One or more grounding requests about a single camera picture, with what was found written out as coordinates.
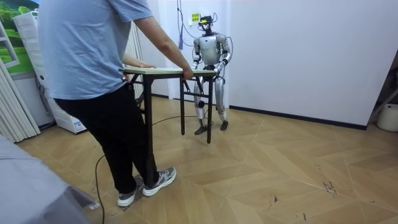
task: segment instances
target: white curtain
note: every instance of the white curtain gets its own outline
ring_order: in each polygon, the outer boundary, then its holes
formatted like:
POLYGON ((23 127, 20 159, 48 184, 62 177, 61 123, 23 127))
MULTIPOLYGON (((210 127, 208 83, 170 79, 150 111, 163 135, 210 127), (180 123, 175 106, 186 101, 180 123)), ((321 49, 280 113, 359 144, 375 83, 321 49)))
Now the white curtain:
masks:
POLYGON ((40 134, 2 60, 0 60, 0 134, 12 142, 40 134))
MULTIPOLYGON (((129 35, 129 41, 128 41, 127 47, 126 47, 126 54, 128 54, 138 60, 142 60, 141 47, 139 45, 137 27, 133 22, 131 23, 131 31, 130 31, 130 35, 129 35)), ((142 81, 142 76, 138 77, 137 81, 142 81)), ((140 84, 134 84, 134 91, 136 92, 136 98, 138 98, 141 95, 141 93, 144 91, 144 87, 140 84)))

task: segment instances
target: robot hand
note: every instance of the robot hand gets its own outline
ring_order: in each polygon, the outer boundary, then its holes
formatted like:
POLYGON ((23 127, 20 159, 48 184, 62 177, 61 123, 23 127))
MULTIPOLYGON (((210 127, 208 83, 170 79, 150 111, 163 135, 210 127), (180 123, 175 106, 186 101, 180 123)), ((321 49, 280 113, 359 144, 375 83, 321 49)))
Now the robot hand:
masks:
POLYGON ((221 73, 221 71, 225 68, 224 62, 220 62, 217 67, 214 69, 217 75, 221 73))

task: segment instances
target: green poster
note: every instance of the green poster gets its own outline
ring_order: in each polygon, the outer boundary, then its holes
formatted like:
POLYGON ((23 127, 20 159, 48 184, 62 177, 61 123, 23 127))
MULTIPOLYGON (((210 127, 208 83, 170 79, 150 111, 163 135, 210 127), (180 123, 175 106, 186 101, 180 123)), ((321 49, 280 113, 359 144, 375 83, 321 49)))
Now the green poster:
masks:
MULTIPOLYGON (((12 18, 37 8, 39 8, 39 5, 30 0, 0 0, 0 19, 20 63, 19 65, 8 68, 9 73, 34 72, 12 18)), ((11 61, 11 56, 7 48, 2 44, 0 44, 0 57, 4 63, 11 61)))

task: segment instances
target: window frame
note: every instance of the window frame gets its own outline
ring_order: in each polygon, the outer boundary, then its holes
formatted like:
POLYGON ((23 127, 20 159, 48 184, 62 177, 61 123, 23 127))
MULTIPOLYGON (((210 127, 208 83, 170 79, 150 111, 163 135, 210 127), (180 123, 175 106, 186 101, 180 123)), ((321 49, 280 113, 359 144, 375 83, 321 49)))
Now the window frame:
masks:
POLYGON ((4 45, 6 46, 12 61, 8 62, 8 63, 4 63, 4 65, 6 66, 6 68, 10 68, 13 67, 15 65, 19 65, 19 59, 17 54, 15 53, 14 47, 11 44, 10 39, 8 38, 8 35, 6 33, 6 30, 4 29, 4 27, 2 26, 2 22, 0 21, 0 42, 4 42, 4 45))

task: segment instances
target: window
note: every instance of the window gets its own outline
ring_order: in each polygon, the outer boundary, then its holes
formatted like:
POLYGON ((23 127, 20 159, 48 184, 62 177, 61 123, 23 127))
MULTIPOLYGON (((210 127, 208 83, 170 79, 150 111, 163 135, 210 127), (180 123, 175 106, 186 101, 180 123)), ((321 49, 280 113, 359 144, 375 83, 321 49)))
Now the window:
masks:
POLYGON ((0 21, 0 58, 5 64, 6 68, 15 66, 19 64, 17 54, 12 48, 11 42, 7 36, 4 27, 0 21))

